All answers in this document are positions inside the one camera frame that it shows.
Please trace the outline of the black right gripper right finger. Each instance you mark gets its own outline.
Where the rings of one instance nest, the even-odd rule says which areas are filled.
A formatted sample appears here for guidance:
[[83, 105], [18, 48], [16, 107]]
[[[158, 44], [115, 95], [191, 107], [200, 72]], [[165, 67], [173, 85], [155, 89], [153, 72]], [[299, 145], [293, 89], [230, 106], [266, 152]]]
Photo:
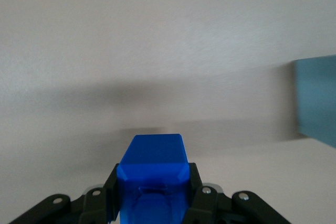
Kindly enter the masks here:
[[183, 223], [290, 224], [285, 217], [251, 191], [238, 191], [232, 197], [203, 185], [197, 165], [189, 163], [191, 206]]

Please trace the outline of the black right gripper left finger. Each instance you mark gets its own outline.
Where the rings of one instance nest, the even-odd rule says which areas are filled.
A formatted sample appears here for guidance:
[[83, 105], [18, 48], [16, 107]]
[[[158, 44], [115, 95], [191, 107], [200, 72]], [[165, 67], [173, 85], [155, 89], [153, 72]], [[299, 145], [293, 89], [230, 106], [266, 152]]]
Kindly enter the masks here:
[[96, 186], [71, 200], [68, 195], [54, 194], [43, 199], [11, 223], [111, 223], [116, 221], [120, 206], [117, 167], [103, 186]]

